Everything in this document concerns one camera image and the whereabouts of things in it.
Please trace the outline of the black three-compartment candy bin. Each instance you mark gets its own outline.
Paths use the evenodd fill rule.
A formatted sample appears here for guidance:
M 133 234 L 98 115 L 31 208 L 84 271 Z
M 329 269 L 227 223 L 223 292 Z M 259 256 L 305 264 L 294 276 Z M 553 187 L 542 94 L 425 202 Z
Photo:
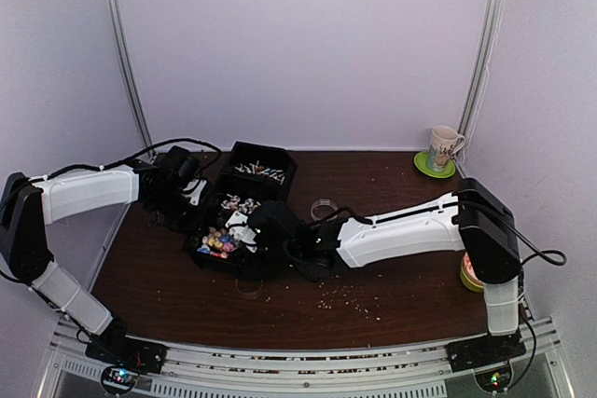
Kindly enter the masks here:
M 248 281 L 268 278 L 273 272 L 269 251 L 257 246 L 255 234 L 245 225 L 266 202 L 287 200 L 297 170 L 297 162 L 283 148 L 235 143 L 182 251 L 199 268 Z

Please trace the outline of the clear plastic jar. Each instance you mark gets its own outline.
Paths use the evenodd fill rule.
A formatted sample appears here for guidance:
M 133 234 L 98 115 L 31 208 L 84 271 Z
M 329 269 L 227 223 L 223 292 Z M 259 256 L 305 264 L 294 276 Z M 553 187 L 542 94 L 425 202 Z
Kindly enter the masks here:
M 325 222 L 336 218 L 339 214 L 339 206 L 331 199 L 317 199 L 310 208 L 313 222 Z

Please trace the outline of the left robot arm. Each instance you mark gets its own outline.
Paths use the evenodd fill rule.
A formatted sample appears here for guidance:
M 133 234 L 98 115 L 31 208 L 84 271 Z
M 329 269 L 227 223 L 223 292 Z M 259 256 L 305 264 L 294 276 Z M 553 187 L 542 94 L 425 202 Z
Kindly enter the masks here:
M 28 177 L 12 173 L 1 198 L 1 255 L 6 278 L 39 294 L 88 333 L 113 364 L 134 355 L 132 341 L 111 328 L 117 318 L 49 248 L 57 224 L 139 203 L 167 224 L 185 230 L 198 219 L 207 164 L 184 147 L 172 146 L 153 160 L 139 156 L 107 165 L 74 165 Z

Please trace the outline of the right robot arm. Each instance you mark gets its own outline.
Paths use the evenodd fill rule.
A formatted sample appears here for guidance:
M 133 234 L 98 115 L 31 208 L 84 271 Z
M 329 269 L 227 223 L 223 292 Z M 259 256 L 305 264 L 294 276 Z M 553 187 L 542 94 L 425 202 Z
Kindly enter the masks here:
M 285 203 L 267 201 L 246 225 L 258 248 L 272 249 L 314 281 L 337 260 L 363 268 L 413 254 L 464 251 L 484 288 L 489 334 L 479 340 L 479 355 L 494 363 L 514 346 L 521 272 L 514 215 L 474 178 L 419 206 L 369 217 L 343 208 L 307 223 Z

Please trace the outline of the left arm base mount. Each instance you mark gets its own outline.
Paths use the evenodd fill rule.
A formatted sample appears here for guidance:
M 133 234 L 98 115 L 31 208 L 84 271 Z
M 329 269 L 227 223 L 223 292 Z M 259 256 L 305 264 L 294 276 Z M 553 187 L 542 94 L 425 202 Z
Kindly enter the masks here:
M 160 374 L 167 354 L 165 345 L 128 335 L 127 325 L 114 317 L 100 334 L 95 334 L 74 320 L 76 338 L 86 345 L 88 358 L 106 364 L 100 385 L 109 397 L 131 392 L 142 375 Z

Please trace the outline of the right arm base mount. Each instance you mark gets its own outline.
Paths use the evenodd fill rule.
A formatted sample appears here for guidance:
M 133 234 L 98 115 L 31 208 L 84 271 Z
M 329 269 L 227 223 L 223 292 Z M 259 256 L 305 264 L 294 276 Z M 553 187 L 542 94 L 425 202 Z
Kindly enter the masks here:
M 453 373 L 471 370 L 477 386 L 491 396 L 512 391 L 526 376 L 535 359 L 537 335 L 528 325 L 532 349 L 527 364 L 515 375 L 512 360 L 527 353 L 521 330 L 509 336 L 477 336 L 451 342 L 445 346 Z

